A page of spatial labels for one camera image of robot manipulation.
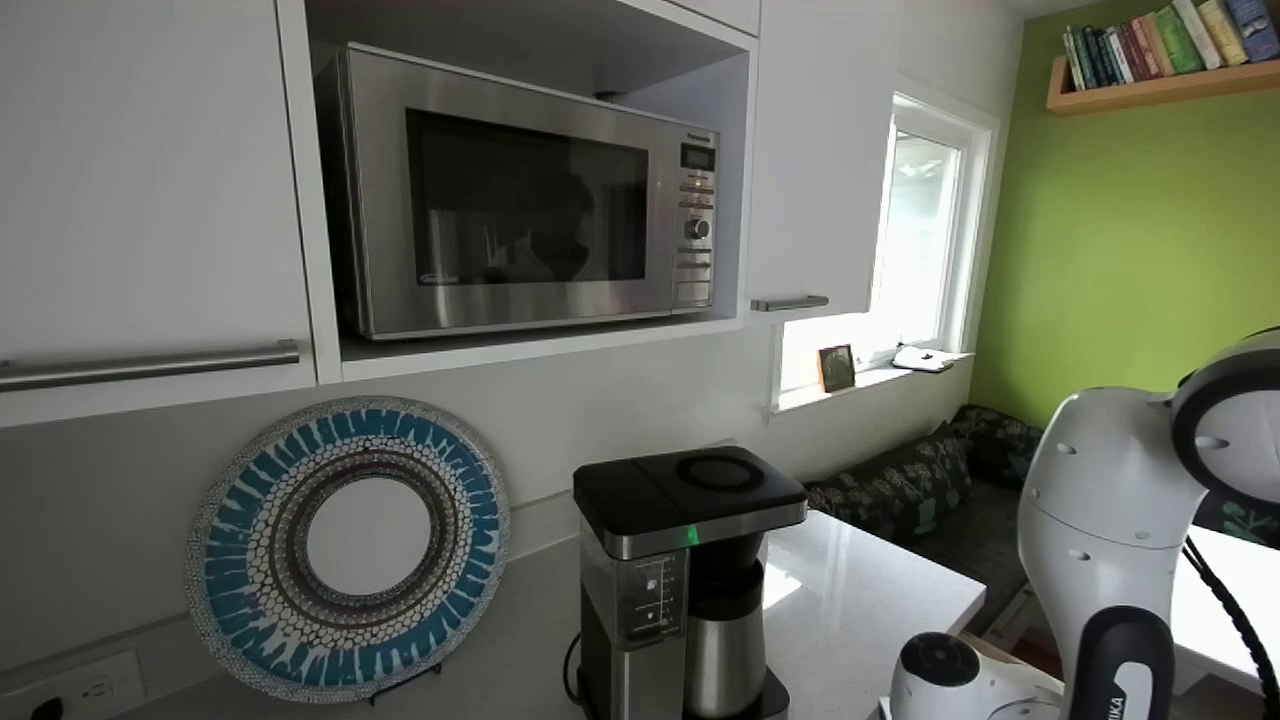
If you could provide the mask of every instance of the coffee maker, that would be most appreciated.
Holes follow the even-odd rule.
[[[804,522],[804,488],[745,448],[698,448],[590,465],[574,501],[590,720],[785,720],[761,541]]]

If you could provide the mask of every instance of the cabinet door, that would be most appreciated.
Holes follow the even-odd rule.
[[[836,312],[867,310],[896,15],[896,0],[763,0],[751,306],[826,297]]]
[[[277,6],[4,0],[0,423],[300,389],[308,358]]]
[[[741,28],[747,36],[761,32],[761,0],[672,0],[672,6],[711,15],[716,25]]]

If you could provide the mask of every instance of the wall shelf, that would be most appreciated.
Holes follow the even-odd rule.
[[[1174,99],[1259,93],[1259,87],[1280,87],[1280,61],[1072,93],[1070,61],[1055,58],[1048,72],[1044,107],[1055,116],[1084,116],[1084,113],[1174,106]]]

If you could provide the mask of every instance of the ceiling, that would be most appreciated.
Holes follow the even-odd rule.
[[[1084,7],[1095,0],[1008,0],[1008,6],[1024,15],[1051,15],[1051,14]]]

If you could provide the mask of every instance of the windowsill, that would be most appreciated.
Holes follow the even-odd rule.
[[[956,352],[946,372],[953,372],[953,367],[959,367],[959,363],[967,363],[967,362],[972,362],[967,352]],[[780,392],[780,398],[774,401],[774,413],[798,413],[798,410],[846,401],[846,398],[857,398],[857,392],[867,392],[867,389],[881,389],[881,385],[905,385],[905,380],[914,380],[914,376],[920,380],[920,376],[946,376],[946,372],[861,367],[853,389],[842,389],[842,392],[793,389],[793,392]]]

